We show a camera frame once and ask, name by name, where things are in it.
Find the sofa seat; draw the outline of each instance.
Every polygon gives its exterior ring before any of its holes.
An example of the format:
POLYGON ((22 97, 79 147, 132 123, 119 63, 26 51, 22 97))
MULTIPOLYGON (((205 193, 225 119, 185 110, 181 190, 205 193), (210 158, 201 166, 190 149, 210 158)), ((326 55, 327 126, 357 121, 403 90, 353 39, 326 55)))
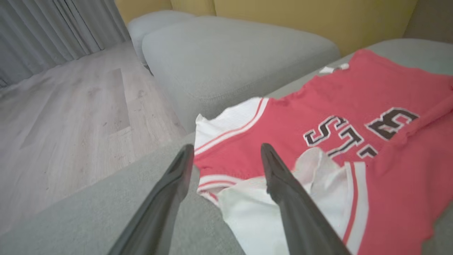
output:
POLYGON ((321 36, 214 16, 150 33, 142 48, 187 132, 195 130, 198 114, 214 118, 340 58, 321 36))

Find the white jersey trim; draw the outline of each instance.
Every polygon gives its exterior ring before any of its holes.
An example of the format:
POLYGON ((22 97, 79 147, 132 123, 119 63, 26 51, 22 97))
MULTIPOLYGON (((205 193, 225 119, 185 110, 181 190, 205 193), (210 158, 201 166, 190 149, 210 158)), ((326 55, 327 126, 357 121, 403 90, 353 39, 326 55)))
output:
POLYGON ((347 240, 346 246, 351 254, 355 255, 359 252, 360 244, 366 229, 366 221, 368 220, 368 187, 366 185, 366 166, 364 162, 354 163, 355 171, 353 174, 356 176, 357 181, 357 206, 355 208, 355 218, 352 222, 352 228, 347 240))
POLYGON ((234 185, 235 184, 231 184, 228 182, 208 183, 208 184, 201 185, 200 187, 198 187, 197 192, 207 192, 207 191, 211 191, 213 189, 225 189, 225 188, 229 188, 234 185))
POLYGON ((340 226, 336 228, 338 236, 343 239, 347 230, 347 226, 349 223, 349 220, 351 218, 351 211, 352 211, 352 206, 353 206, 353 200, 354 200, 354 183, 353 183, 353 178, 352 178, 352 169, 351 165, 346 162, 344 165, 344 168, 346 170, 346 176, 347 176, 347 197, 346 197, 346 204, 345 208, 343 210, 343 217, 341 220, 340 226))
POLYGON ((198 185, 200 186, 200 185, 206 184, 208 182, 214 182, 214 181, 233 182, 236 184, 243 180, 240 178, 235 178, 235 177, 231 177, 231 176, 223 175, 223 174, 212 174, 212 175, 206 175, 206 176, 201 177, 198 185))
POLYGON ((225 109, 217 118, 207 120, 198 115, 195 123, 195 155, 249 130, 263 115, 268 98, 251 98, 225 109))

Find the white armhole trim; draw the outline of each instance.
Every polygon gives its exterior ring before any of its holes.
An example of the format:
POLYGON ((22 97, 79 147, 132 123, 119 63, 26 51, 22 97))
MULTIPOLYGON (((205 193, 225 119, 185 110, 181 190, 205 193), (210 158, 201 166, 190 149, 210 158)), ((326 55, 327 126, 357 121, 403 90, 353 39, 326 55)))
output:
POLYGON ((366 184, 366 166, 363 162, 354 162, 357 192, 354 195, 357 196, 357 205, 355 210, 355 218, 351 219, 352 228, 347 240, 346 246, 350 250, 351 254, 356 255, 359 252, 360 244, 365 234, 366 221, 368 220, 368 187, 366 184))
POLYGON ((217 194, 221 190, 232 187, 241 181, 243 180, 228 175, 206 175, 200 178, 197 194, 208 199, 218 207, 217 194))
POLYGON ((199 114, 195 120, 195 155, 250 129, 263 115, 268 101, 268 98, 251 98, 225 109, 212 120, 199 114))

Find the gray curtain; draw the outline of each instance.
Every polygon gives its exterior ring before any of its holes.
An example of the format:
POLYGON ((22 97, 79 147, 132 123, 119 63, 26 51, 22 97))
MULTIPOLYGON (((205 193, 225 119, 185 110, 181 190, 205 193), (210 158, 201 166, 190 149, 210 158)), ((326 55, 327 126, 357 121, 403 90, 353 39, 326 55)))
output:
POLYGON ((0 87, 130 39, 114 0, 0 3, 0 87))

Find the number print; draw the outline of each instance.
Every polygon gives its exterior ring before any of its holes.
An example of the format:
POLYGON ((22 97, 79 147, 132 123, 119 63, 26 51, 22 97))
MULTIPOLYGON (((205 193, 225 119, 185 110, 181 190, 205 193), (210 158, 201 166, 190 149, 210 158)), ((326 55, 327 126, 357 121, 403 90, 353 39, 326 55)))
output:
POLYGON ((330 133, 331 133, 330 129, 329 129, 329 125, 332 123, 335 123, 335 122, 336 122, 336 124, 334 126, 335 130, 338 130, 339 128, 341 128, 342 126, 347 124, 346 119, 343 119, 338 116, 330 116, 330 117, 326 118, 323 122, 321 122, 318 125, 319 135, 317 135, 316 138, 314 137, 316 134, 316 131, 314 129, 312 129, 304 134, 304 139, 307 142, 307 145, 310 147, 316 146, 320 142, 328 139, 330 137, 330 133))
POLYGON ((409 124, 419 116, 406 109, 393 107, 381 114, 381 118, 378 118, 365 126, 382 139, 388 141, 405 125, 396 120, 399 117, 406 118, 406 124, 409 124))

